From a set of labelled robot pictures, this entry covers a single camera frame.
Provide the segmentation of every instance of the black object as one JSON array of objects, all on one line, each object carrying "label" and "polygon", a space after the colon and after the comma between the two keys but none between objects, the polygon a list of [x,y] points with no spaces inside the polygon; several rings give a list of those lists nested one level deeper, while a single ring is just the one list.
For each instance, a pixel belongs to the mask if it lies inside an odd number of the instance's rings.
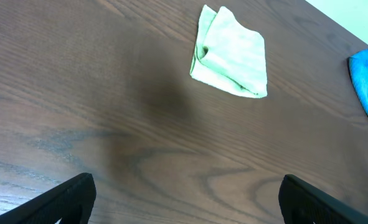
[{"label": "black object", "polygon": [[86,224],[96,196],[92,175],[82,173],[0,215],[0,224]]},{"label": "black object", "polygon": [[279,205],[286,224],[368,224],[368,216],[291,174],[281,184]]}]

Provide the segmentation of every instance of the brown wooden surface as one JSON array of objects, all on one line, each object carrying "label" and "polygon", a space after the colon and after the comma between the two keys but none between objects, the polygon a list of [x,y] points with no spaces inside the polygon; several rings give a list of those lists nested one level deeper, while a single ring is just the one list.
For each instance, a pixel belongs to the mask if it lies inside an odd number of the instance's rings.
[{"label": "brown wooden surface", "polygon": [[[264,37],[266,98],[191,79],[203,4]],[[282,223],[287,173],[368,215],[367,47],[303,0],[0,0],[0,214],[91,172],[92,223]]]}]

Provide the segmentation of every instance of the light green cloth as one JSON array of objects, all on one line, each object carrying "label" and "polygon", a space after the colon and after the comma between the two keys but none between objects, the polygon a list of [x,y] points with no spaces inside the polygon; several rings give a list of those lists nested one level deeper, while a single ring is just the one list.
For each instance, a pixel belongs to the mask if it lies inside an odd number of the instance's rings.
[{"label": "light green cloth", "polygon": [[267,95],[263,37],[240,25],[226,7],[204,6],[191,67],[192,78],[238,96]]}]

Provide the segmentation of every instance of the wood grain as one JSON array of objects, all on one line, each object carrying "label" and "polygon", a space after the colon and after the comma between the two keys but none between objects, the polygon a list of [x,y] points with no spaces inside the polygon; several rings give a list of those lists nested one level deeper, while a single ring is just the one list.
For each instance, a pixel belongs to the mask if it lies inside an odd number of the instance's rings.
[{"label": "wood grain", "polygon": [[[268,97],[190,78],[203,4],[264,37]],[[368,215],[364,48],[303,0],[0,0],[0,214],[91,172],[92,223],[283,223],[287,173]]]}]

